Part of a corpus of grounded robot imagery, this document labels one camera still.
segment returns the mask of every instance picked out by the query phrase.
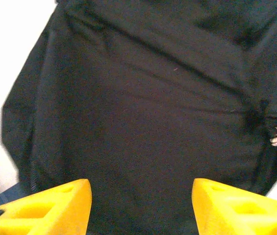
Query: black fabric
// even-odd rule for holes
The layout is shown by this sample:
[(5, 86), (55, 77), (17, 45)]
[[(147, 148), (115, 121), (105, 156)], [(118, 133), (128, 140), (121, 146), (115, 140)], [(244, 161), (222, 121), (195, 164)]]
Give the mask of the black fabric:
[(0, 193), (0, 205), (6, 204), (17, 199), (30, 195), (30, 190), (25, 182), (19, 182), (6, 191)]
[(268, 192), (276, 1), (59, 2), (2, 110), (29, 193), (87, 178), (90, 231), (191, 235), (194, 178)]

